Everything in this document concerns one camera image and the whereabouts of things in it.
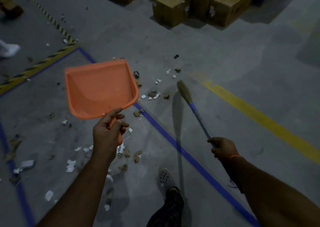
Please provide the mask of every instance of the foot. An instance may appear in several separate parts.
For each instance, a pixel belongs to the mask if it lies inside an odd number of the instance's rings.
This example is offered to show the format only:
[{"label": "foot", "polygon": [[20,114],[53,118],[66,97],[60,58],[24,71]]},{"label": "foot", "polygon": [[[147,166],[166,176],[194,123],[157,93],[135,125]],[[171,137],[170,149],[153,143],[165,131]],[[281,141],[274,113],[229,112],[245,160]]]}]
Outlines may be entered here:
[{"label": "foot", "polygon": [[19,45],[15,44],[6,44],[6,48],[0,50],[0,56],[5,58],[13,57],[20,50]]},{"label": "foot", "polygon": [[178,188],[174,183],[174,179],[172,178],[170,172],[165,168],[159,171],[158,186],[163,195],[165,195],[168,190],[178,191]]}]

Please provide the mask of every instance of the dustpan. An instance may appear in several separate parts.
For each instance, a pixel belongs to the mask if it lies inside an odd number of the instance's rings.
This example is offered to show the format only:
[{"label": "dustpan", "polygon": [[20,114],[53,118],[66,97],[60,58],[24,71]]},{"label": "dustpan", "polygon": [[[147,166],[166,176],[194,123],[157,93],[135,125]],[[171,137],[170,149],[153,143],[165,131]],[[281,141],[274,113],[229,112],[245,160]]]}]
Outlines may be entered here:
[{"label": "dustpan", "polygon": [[[126,59],[66,68],[65,77],[70,111],[80,119],[102,117],[138,100],[138,87]],[[118,144],[122,144],[120,133]]]}]

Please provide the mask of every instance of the gray floor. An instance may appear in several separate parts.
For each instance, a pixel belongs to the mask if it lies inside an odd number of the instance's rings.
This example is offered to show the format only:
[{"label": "gray floor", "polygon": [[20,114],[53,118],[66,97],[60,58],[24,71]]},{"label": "gray floor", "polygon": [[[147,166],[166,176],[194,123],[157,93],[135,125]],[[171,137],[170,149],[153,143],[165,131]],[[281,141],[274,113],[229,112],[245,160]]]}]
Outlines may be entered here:
[{"label": "gray floor", "polygon": [[[26,56],[41,60],[63,47],[61,35],[35,7],[17,0],[25,9],[13,25],[1,23],[1,39],[19,43],[21,52],[12,60],[0,62],[0,73],[20,72],[29,66]],[[189,108],[176,94],[176,80],[166,71],[182,67],[183,79],[215,135],[231,138],[239,152],[250,162],[295,187],[320,206],[320,168],[300,152],[287,145],[242,112],[196,82],[197,73],[245,100],[268,117],[319,148],[317,128],[320,112],[319,47],[320,0],[270,0],[261,9],[251,8],[226,29],[188,20],[173,29],[157,24],[152,17],[150,0],[137,0],[122,7],[108,0],[36,0],[59,19],[63,13],[72,36],[96,61],[125,57],[131,70],[140,72],[145,94],[150,88],[170,93],[169,101],[159,98],[139,103],[248,211],[245,198],[228,187],[229,178],[210,153],[205,135]],[[58,199],[70,185],[76,172],[68,174],[68,159],[84,160],[78,146],[92,144],[92,127],[96,120],[83,121],[71,115],[65,92],[65,67],[88,62],[75,52],[30,83],[10,92],[0,102],[0,116],[7,136],[19,133],[24,141],[18,149],[17,165],[35,159],[36,166],[22,172],[27,199],[35,220],[52,207],[44,195],[54,191]],[[162,83],[154,85],[156,79]],[[234,208],[191,166],[159,132],[143,118],[138,121],[125,110],[133,133],[125,145],[133,154],[142,150],[141,163],[128,160],[129,170],[118,175],[116,159],[111,166],[116,189],[114,204],[105,212],[98,210],[94,226],[145,226],[149,217],[162,205],[156,186],[159,168],[172,171],[186,199],[183,216],[185,226],[249,226]],[[54,119],[49,119],[55,112]],[[61,125],[68,119],[71,129]],[[48,157],[54,154],[54,160]],[[22,226],[23,215],[15,190],[7,180],[9,174],[0,166],[2,226]],[[111,187],[106,182],[105,191]]]}]

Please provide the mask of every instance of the person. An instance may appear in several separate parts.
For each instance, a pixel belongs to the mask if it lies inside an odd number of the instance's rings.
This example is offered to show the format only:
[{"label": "person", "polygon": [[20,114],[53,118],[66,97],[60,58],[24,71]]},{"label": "person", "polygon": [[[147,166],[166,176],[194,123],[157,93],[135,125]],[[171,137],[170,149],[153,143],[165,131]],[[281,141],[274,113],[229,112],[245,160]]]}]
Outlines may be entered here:
[{"label": "person", "polygon": [[20,46],[16,44],[7,44],[0,40],[0,57],[10,58],[16,55],[20,50]]},{"label": "person", "polygon": [[[58,203],[37,227],[92,226],[98,210],[110,163],[116,157],[118,133],[125,133],[128,123],[117,108],[93,128],[93,153]],[[113,117],[117,118],[109,128]],[[256,168],[241,157],[233,141],[212,138],[219,148],[211,151],[233,170],[242,192],[261,226],[320,226],[320,209],[296,189]],[[164,205],[148,221],[147,227],[181,226],[183,199],[170,172],[158,174],[158,186],[166,195]]]}]

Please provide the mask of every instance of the dark pants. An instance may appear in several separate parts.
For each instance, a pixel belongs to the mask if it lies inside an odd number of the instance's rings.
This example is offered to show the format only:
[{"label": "dark pants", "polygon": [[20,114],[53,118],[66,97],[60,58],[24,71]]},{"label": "dark pants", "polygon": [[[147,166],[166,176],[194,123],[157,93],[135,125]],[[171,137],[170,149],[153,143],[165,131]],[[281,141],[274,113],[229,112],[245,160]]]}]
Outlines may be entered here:
[{"label": "dark pants", "polygon": [[175,190],[166,193],[164,205],[149,220],[146,227],[181,227],[183,199]]}]

